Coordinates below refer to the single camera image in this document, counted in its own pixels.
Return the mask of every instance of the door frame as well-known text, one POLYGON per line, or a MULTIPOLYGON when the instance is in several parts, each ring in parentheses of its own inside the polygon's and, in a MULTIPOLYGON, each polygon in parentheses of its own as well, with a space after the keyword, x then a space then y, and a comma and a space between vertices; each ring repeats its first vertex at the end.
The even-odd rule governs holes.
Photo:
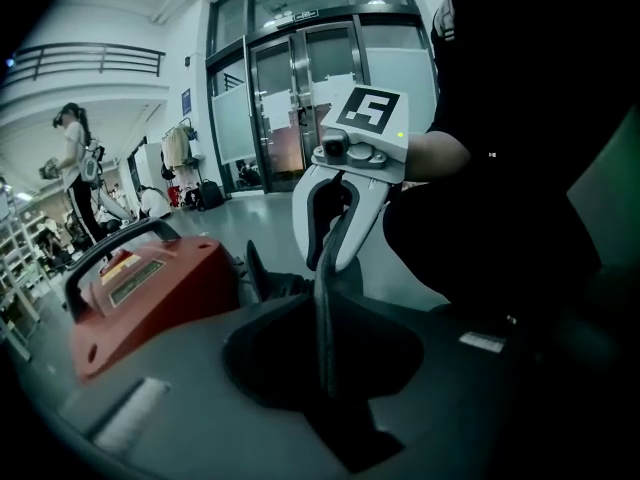
POLYGON ((345 18, 339 21, 324 23, 321 25, 312 25, 309 27, 299 28, 295 31, 280 36, 276 39, 272 39, 265 43, 261 43, 257 46, 247 48, 246 61, 249 62, 251 72, 251 89, 252 97, 250 98, 250 104, 252 105, 252 115, 254 130, 259 135, 254 141, 259 144, 259 150, 256 151, 256 155, 260 155, 261 158, 258 161, 258 165, 264 165, 264 173, 261 173, 263 181, 263 189, 265 193, 274 192, 273 189, 273 177, 271 173, 271 163, 269 160, 269 151, 267 146, 267 134, 264 129, 264 120, 262 118, 261 100, 260 100, 260 87, 258 84, 258 67, 257 67, 257 55, 260 52, 280 46, 282 44, 288 45, 289 50, 289 69, 291 72, 291 92, 292 92, 292 106, 297 106, 298 116, 302 113, 306 114, 307 110, 310 110, 313 119, 307 118, 307 126, 313 124, 311 130, 303 131, 302 123, 299 122, 299 135, 300 135, 300 149, 302 152, 302 165, 306 170, 309 167, 310 155, 313 150, 312 143, 317 144, 317 130, 319 129, 319 123, 317 122, 314 104, 313 104, 313 80, 311 76, 311 63, 312 59, 309 58, 308 50, 308 35, 316 32, 323 32, 329 30, 347 31, 349 43, 351 46, 351 58, 355 71, 355 82, 357 84, 363 84, 365 80, 364 66, 361 59, 360 45, 358 41, 358 35, 356 31, 356 24, 351 20, 345 18))

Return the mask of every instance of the black suitcase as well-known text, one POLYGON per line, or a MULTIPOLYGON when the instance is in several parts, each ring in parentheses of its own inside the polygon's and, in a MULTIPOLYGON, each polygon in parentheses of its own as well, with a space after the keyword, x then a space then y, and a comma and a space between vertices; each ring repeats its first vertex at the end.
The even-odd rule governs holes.
POLYGON ((205 210, 216 208, 224 203, 220 187, 214 181, 205 180, 200 185, 200 196, 205 210))

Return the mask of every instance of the camera lens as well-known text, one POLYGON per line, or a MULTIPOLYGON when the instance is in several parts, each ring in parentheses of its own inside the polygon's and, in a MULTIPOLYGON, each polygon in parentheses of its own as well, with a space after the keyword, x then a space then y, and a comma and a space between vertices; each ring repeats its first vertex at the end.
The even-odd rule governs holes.
POLYGON ((342 152, 344 151, 342 147, 342 142, 337 140, 332 140, 326 142, 324 145, 325 153, 329 156, 342 156, 342 152))

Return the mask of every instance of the glass door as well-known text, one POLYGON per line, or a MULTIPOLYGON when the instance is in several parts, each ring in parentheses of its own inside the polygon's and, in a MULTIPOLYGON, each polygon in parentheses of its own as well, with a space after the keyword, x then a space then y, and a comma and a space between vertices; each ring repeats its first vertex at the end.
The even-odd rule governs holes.
POLYGON ((337 87, 362 83, 353 24, 310 27, 253 48, 251 71, 268 190, 293 190, 337 87))

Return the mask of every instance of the yellow label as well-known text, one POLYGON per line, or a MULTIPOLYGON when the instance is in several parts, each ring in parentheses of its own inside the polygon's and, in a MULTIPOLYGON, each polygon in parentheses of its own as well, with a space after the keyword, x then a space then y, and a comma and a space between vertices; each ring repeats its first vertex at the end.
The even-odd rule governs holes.
POLYGON ((102 276, 102 286, 104 286, 111 279, 117 276, 123 268, 130 267, 131 265, 136 263, 139 259, 140 259, 140 256, 138 256, 137 254, 132 254, 128 258, 122 260, 115 267, 109 270, 109 272, 107 272, 105 275, 102 276))

